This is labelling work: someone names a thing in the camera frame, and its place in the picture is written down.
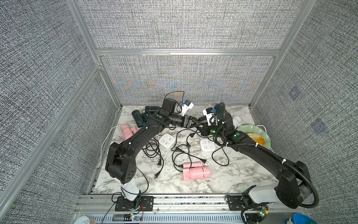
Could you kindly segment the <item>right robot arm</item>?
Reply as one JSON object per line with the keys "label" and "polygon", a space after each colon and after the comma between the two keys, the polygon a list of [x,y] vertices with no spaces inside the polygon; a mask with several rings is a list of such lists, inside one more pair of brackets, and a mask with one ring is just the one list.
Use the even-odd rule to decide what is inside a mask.
{"label": "right robot arm", "polygon": [[220,137],[223,143],[219,143],[219,146],[230,147],[266,168],[278,180],[274,190],[280,202],[287,207],[315,208],[319,205],[319,195],[305,163],[293,162],[273,153],[242,131],[226,130],[214,125],[204,125],[198,130],[204,136],[214,136],[215,140]]}

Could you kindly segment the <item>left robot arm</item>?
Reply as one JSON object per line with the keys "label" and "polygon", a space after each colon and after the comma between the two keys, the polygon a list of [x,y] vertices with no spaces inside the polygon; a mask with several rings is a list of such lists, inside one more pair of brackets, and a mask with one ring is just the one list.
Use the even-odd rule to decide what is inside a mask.
{"label": "left robot arm", "polygon": [[182,116],[158,109],[133,136],[119,144],[114,142],[110,145],[105,170],[120,184],[123,194],[130,200],[141,194],[132,181],[137,171],[137,155],[149,140],[169,125],[190,129],[198,127],[200,122],[192,116]]}

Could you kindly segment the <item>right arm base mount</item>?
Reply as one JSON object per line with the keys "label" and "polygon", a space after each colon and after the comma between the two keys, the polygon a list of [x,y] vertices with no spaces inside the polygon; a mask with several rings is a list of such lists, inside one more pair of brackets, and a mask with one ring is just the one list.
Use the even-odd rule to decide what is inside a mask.
{"label": "right arm base mount", "polygon": [[224,200],[230,211],[240,211],[240,217],[244,224],[259,224],[268,214],[268,203],[255,203],[249,196],[249,192],[256,187],[250,186],[240,196],[226,195]]}

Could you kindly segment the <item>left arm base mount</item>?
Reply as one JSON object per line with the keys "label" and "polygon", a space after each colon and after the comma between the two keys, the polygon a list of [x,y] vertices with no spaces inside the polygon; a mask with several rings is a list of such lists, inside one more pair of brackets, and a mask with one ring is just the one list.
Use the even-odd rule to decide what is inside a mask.
{"label": "left arm base mount", "polygon": [[116,200],[115,211],[124,212],[138,212],[152,211],[154,205],[154,197],[152,196],[137,196],[134,201],[126,199],[124,196],[119,196]]}

